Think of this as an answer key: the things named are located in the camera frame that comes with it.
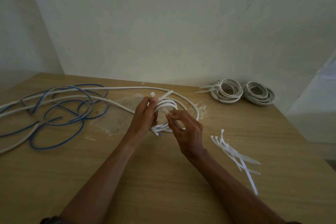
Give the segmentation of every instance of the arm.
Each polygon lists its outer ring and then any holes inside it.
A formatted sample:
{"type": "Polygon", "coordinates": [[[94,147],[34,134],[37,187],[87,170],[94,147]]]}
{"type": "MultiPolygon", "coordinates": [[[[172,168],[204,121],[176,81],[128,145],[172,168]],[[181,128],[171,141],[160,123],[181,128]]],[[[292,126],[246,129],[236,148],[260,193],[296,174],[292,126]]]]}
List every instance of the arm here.
{"type": "Polygon", "coordinates": [[[104,221],[129,158],[139,141],[157,124],[157,113],[154,113],[156,105],[157,98],[145,97],[142,100],[119,145],[65,207],[61,218],[71,224],[98,224],[104,221]]]}
{"type": "Polygon", "coordinates": [[[181,152],[207,180],[234,223],[286,223],[249,189],[233,178],[203,148],[203,125],[201,123],[186,111],[174,110],[166,115],[166,117],[181,152]],[[185,130],[180,129],[173,120],[182,121],[185,125],[185,130]]]}

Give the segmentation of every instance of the hand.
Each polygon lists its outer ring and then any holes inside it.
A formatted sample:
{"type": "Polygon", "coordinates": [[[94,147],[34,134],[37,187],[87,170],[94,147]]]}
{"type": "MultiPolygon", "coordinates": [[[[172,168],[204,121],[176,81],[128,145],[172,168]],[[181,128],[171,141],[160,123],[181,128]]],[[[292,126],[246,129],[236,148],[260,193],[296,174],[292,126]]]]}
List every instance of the hand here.
{"type": "Polygon", "coordinates": [[[173,110],[166,117],[183,155],[200,157],[205,153],[202,144],[203,125],[201,123],[187,111],[173,110]],[[185,129],[179,128],[174,120],[182,121],[185,129]]]}
{"type": "Polygon", "coordinates": [[[157,97],[143,98],[135,109],[135,114],[128,128],[127,134],[131,134],[135,137],[143,137],[151,127],[157,125],[158,122],[156,120],[158,118],[158,112],[154,113],[157,103],[157,97]]]}

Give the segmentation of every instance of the wall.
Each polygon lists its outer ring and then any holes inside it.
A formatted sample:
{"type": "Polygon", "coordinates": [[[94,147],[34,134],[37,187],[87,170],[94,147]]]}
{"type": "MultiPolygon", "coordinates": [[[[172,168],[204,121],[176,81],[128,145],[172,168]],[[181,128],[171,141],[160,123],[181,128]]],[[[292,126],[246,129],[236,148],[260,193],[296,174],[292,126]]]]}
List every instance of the wall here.
{"type": "MultiPolygon", "coordinates": [[[[308,141],[336,144],[336,80],[316,75],[292,105],[287,118],[308,141]]],[[[330,147],[336,154],[336,147],[330,147]]]]}
{"type": "Polygon", "coordinates": [[[0,91],[38,72],[63,73],[36,1],[0,4],[0,91]]]}
{"type": "Polygon", "coordinates": [[[335,0],[37,0],[66,74],[258,81],[286,113],[335,47],[335,0]]]}

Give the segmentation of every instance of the wooden table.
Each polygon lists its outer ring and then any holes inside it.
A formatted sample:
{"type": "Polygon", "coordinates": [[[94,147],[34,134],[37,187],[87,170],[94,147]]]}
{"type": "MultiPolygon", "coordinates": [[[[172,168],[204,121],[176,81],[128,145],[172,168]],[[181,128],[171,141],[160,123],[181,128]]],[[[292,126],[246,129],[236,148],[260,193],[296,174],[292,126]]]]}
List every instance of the wooden table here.
{"type": "MultiPolygon", "coordinates": [[[[46,73],[3,93],[0,104],[54,86],[80,83],[156,86],[174,90],[192,102],[206,106],[207,113],[200,120],[204,125],[204,147],[235,178],[252,189],[245,172],[240,172],[209,138],[210,135],[220,136],[222,128],[230,145],[261,163],[248,167],[261,172],[260,176],[252,174],[252,177],[259,197],[267,205],[288,221],[336,223],[336,172],[317,157],[273,105],[256,106],[244,99],[223,104],[208,93],[194,94],[197,90],[194,87],[46,73]]],[[[137,93],[144,96],[152,91],[111,90],[107,98],[116,100],[137,93]]],[[[158,96],[162,94],[158,90],[155,92],[158,96]]],[[[25,112],[2,119],[1,134],[15,131],[22,124],[28,124],[29,119],[32,118],[25,112]]],[[[46,127],[37,136],[37,143],[59,141],[77,128],[76,125],[46,127]]],[[[22,135],[14,137],[1,138],[2,147],[22,135]]],[[[32,150],[26,142],[1,155],[1,223],[38,223],[44,217],[59,214],[121,137],[122,134],[109,135],[102,128],[86,122],[77,137],[57,149],[39,152],[32,150]]],[[[148,133],[127,164],[111,203],[107,223],[231,222],[207,182],[180,153],[174,136],[163,133],[156,137],[148,133]]]]}

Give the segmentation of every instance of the forearm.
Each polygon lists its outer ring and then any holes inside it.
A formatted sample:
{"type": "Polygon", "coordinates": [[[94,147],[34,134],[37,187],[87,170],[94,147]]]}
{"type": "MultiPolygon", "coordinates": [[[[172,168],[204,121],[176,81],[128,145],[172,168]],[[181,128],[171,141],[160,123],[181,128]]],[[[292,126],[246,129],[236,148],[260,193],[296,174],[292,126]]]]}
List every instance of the forearm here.
{"type": "Polygon", "coordinates": [[[207,150],[188,160],[203,175],[236,224],[284,224],[285,221],[231,176],[207,150]]]}
{"type": "Polygon", "coordinates": [[[136,138],[126,134],[106,161],[65,207],[60,216],[73,224],[102,223],[136,144],[136,138]]]}

